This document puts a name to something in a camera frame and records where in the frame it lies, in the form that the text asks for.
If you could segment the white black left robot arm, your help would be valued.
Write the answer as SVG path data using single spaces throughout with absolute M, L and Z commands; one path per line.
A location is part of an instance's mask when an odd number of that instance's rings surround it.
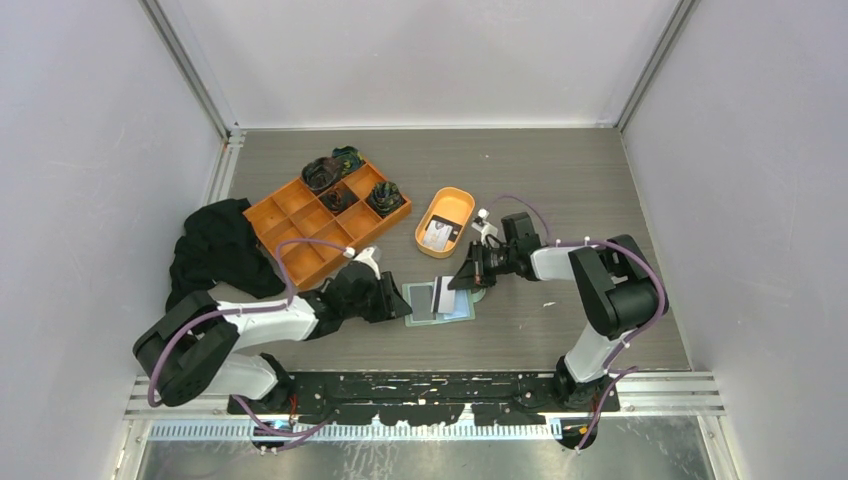
M 274 356 L 247 356 L 246 349 L 316 340 L 347 320 L 381 323 L 412 311 L 390 272 L 351 261 L 320 287 L 290 299 L 234 303 L 192 293 L 144 332 L 132 353 L 148 377 L 153 408 L 224 394 L 277 413 L 290 403 L 291 377 Z

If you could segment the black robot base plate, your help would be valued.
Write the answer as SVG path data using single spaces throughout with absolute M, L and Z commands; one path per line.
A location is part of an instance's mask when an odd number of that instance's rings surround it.
M 293 414 L 303 424 L 329 419 L 339 425 L 453 425 L 469 410 L 477 426 L 541 425 L 549 414 L 591 415 L 616 411 L 610 378 L 567 393 L 550 371 L 489 372 L 296 372 L 263 400 L 235 399 L 230 414 Z

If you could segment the silver VIP diamond card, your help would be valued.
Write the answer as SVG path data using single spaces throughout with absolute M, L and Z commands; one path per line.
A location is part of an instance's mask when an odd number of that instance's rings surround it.
M 452 278 L 451 275 L 435 278 L 431 298 L 431 311 L 434 314 L 448 315 L 454 312 L 456 291 L 448 289 L 448 283 Z

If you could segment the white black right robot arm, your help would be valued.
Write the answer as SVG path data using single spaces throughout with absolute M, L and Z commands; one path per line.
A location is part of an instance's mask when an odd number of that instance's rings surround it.
M 450 290 L 488 289 L 500 275 L 575 283 L 587 325 L 556 365 L 553 391 L 567 410 L 582 409 L 610 364 L 632 339 L 668 310 L 662 281 L 630 235 L 573 244 L 546 244 L 526 212 L 502 218 L 497 238 L 486 210 L 473 226 L 479 239 L 448 283 Z

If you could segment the black VIP card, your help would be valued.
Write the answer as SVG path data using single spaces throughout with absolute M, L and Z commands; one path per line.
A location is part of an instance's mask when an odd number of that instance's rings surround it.
M 412 307 L 412 322 L 433 321 L 432 311 L 433 286 L 431 284 L 412 285 L 409 289 L 410 305 Z

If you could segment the green card holder wallet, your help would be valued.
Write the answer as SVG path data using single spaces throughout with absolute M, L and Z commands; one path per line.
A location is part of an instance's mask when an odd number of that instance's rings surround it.
M 404 317 L 407 327 L 442 325 L 470 321 L 476 317 L 475 306 L 485 296 L 485 289 L 452 292 L 452 299 L 438 300 L 434 282 L 406 283 L 402 298 L 412 308 Z

